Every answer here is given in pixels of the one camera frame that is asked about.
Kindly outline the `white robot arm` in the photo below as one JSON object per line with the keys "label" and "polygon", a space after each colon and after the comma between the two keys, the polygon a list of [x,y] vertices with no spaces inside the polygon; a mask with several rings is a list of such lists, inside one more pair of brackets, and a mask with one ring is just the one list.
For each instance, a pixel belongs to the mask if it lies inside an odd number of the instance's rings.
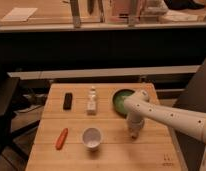
{"label": "white robot arm", "polygon": [[[152,104],[145,90],[126,97],[123,105],[130,126],[146,117],[206,144],[206,113]],[[206,171],[206,147],[199,171]]]}

